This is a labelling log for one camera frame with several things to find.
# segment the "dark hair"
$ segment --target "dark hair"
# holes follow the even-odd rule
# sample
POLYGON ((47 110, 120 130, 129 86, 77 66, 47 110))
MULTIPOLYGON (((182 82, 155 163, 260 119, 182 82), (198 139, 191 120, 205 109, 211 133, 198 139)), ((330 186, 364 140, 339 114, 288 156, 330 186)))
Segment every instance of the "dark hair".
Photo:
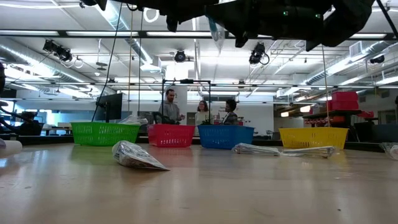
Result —
POLYGON ((30 111, 24 111, 22 112, 21 116, 23 116, 26 119, 34 119, 36 117, 36 113, 30 111))
POLYGON ((168 89, 168 90, 166 90, 166 96, 167 96, 171 91, 174 91, 174 90, 173 90, 173 89, 168 89))
POLYGON ((236 109, 236 101, 235 100, 227 100, 227 101, 225 101, 225 103, 228 104, 231 111, 234 111, 236 109))
POLYGON ((205 111, 206 111, 206 112, 209 111, 209 107, 207 106, 206 101, 202 100, 201 102, 199 102, 199 104, 200 104, 200 103, 203 103, 203 104, 205 105, 205 111))

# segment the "paper roll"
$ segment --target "paper roll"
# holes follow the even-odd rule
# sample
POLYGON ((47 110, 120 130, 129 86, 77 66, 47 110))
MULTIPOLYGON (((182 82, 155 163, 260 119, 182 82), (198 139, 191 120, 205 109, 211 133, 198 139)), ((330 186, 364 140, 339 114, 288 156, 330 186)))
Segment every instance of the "paper roll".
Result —
POLYGON ((6 148, 0 149, 0 158, 18 154, 22 151, 22 144, 19 141, 4 141, 6 148))

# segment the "green basket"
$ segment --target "green basket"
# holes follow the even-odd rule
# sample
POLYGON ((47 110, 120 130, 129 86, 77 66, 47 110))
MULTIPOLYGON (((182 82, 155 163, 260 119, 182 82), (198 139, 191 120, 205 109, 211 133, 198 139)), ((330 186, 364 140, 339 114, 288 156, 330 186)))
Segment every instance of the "green basket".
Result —
POLYGON ((75 143, 86 146, 113 146, 122 140, 134 143, 139 127, 99 122, 72 123, 75 143))

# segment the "gray shirt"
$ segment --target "gray shirt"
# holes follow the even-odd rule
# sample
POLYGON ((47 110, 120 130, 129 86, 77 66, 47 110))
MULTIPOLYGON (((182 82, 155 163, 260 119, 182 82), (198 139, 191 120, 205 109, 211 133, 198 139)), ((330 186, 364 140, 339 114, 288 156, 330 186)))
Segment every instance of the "gray shirt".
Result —
MULTIPOLYGON (((159 113, 162 113, 162 105, 160 105, 159 113)), ((163 105, 163 116, 167 116, 174 121, 181 121, 180 108, 175 103, 166 101, 163 105)))

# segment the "yellow basket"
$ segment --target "yellow basket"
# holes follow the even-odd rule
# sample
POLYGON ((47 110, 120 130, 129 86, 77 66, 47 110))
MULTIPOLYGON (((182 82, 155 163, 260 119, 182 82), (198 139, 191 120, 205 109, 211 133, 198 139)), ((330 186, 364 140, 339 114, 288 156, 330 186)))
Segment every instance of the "yellow basket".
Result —
POLYGON ((280 128, 284 147, 300 149, 307 147, 335 146, 344 149, 346 128, 280 128))

